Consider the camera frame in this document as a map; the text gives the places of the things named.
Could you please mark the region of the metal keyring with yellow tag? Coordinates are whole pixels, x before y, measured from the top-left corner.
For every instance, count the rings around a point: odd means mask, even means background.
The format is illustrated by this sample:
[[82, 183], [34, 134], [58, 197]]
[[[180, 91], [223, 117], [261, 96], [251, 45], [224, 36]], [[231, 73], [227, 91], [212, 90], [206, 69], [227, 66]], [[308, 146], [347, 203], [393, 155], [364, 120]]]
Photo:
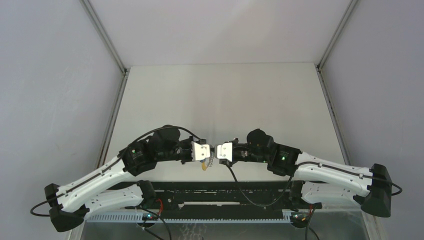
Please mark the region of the metal keyring with yellow tag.
[[208, 168], [211, 168], [213, 166], [214, 159], [213, 158], [204, 159], [204, 160], [201, 160], [200, 162], [201, 162], [201, 169], [203, 171], [206, 171]]

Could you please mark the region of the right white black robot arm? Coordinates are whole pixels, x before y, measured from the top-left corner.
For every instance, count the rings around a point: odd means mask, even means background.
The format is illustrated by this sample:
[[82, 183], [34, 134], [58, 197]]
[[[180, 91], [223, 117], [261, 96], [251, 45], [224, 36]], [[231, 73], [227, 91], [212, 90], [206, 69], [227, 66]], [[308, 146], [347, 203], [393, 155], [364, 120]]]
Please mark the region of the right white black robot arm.
[[221, 162], [229, 167], [237, 162], [265, 163], [273, 174], [288, 176], [293, 207], [307, 203], [357, 206], [373, 216], [391, 216], [394, 183], [384, 165], [368, 168], [324, 160], [276, 143], [259, 128], [249, 132], [246, 141], [239, 143], [235, 138], [218, 147]]

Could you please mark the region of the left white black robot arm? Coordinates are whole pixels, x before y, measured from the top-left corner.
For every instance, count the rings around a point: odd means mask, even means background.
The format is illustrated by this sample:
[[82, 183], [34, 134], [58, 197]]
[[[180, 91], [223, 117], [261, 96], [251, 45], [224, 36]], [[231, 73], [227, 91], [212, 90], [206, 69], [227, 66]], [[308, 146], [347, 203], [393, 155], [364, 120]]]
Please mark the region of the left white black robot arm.
[[72, 230], [91, 216], [124, 207], [153, 207], [157, 196], [149, 180], [137, 180], [159, 162], [200, 161], [207, 140], [190, 130], [164, 125], [150, 130], [86, 176], [65, 185], [44, 188], [49, 217], [59, 233]]

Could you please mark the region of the left electronics board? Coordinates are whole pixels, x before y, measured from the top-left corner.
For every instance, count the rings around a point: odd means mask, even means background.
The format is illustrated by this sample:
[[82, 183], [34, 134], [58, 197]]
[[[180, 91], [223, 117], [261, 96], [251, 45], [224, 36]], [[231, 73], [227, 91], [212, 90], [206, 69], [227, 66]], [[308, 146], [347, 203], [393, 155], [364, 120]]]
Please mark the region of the left electronics board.
[[158, 220], [159, 220], [159, 218], [152, 213], [144, 213], [143, 216], [142, 216], [143, 222], [158, 221]]

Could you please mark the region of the electronics board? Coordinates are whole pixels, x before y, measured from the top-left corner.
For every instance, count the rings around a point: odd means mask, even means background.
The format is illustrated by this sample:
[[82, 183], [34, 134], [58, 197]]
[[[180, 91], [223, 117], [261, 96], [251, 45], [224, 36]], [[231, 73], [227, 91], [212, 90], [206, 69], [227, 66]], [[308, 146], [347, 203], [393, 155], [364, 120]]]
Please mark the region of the electronics board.
[[309, 223], [309, 214], [292, 214], [290, 216], [290, 224], [295, 228], [303, 229], [306, 228]]
[[152, 213], [144, 213], [143, 216], [142, 216], [143, 222], [158, 221], [158, 220], [159, 220], [159, 218]]

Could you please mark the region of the right electronics board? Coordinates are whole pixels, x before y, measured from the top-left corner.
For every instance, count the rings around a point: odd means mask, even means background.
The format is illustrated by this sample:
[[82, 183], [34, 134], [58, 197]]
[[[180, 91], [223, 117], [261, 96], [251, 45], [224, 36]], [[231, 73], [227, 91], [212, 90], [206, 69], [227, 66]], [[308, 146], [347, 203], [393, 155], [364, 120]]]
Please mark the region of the right electronics board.
[[309, 214], [292, 214], [290, 216], [290, 224], [295, 228], [303, 229], [306, 228], [309, 223]]

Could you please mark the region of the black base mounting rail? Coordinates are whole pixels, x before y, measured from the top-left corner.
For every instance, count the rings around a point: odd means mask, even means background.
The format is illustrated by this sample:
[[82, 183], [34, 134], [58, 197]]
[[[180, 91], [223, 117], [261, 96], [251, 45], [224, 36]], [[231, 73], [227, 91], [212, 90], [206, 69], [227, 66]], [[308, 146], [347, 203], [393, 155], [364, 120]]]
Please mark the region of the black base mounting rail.
[[310, 212], [302, 200], [302, 181], [152, 182], [155, 195], [138, 208], [158, 210], [162, 217], [239, 217], [255, 213]]

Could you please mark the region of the left aluminium frame post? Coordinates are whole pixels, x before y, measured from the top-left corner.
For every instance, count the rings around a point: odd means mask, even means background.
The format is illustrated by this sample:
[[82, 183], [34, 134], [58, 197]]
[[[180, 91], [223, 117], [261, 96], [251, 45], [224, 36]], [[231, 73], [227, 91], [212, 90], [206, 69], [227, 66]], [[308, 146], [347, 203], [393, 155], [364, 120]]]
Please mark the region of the left aluminium frame post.
[[87, 16], [89, 17], [94, 29], [99, 35], [101, 41], [103, 42], [105, 46], [105, 49], [108, 51], [112, 60], [114, 61], [114, 63], [116, 64], [120, 72], [123, 75], [126, 75], [128, 70], [124, 62], [122, 61], [115, 45], [113, 44], [113, 41], [111, 37], [109, 36], [106, 28], [104, 27], [101, 18], [99, 17], [97, 11], [95, 10], [94, 5], [92, 4], [90, 0], [79, 0], [79, 2], [81, 3]]

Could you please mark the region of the aluminium frame post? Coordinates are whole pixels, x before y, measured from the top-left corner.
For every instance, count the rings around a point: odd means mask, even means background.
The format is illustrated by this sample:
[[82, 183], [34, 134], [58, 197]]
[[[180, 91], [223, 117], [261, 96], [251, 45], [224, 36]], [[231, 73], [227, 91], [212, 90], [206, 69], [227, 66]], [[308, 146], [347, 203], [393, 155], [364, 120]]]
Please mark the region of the aluminium frame post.
[[348, 24], [348, 21], [350, 20], [355, 8], [357, 7], [360, 0], [350, 0], [349, 4], [347, 5], [344, 13], [342, 14], [342, 17], [339, 21], [339, 23], [336, 26], [336, 29], [334, 33], [332, 34], [329, 43], [327, 44], [324, 53], [322, 54], [318, 64], [316, 65], [316, 69], [318, 72], [321, 72], [324, 69], [325, 64], [327, 63], [330, 54], [332, 53], [334, 47], [336, 46], [336, 43], [338, 39], [341, 37], [345, 27]]
[[89, 17], [94, 29], [99, 35], [101, 41], [103, 42], [105, 46], [105, 49], [108, 51], [112, 60], [114, 61], [114, 63], [116, 64], [120, 72], [123, 75], [126, 75], [128, 70], [124, 62], [122, 61], [115, 45], [113, 44], [113, 41], [111, 37], [109, 36], [106, 28], [104, 27], [101, 18], [99, 17], [97, 11], [95, 10], [94, 5], [92, 4], [90, 0], [79, 0], [79, 2], [81, 3], [87, 16]]

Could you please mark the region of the right aluminium frame post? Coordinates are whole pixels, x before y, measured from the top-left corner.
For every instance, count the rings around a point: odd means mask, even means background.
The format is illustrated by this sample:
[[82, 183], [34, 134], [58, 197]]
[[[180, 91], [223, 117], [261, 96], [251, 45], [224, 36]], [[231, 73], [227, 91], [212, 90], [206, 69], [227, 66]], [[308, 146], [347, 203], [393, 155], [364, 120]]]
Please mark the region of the right aluminium frame post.
[[327, 63], [330, 54], [332, 53], [334, 47], [336, 46], [336, 43], [338, 39], [341, 37], [345, 27], [348, 24], [348, 21], [350, 20], [355, 8], [357, 7], [360, 0], [350, 0], [349, 4], [347, 5], [344, 13], [342, 14], [342, 17], [339, 21], [339, 23], [336, 26], [336, 29], [334, 33], [332, 34], [329, 43], [327, 44], [324, 53], [322, 54], [318, 64], [316, 65], [316, 69], [318, 72], [321, 72], [324, 69], [325, 64]]

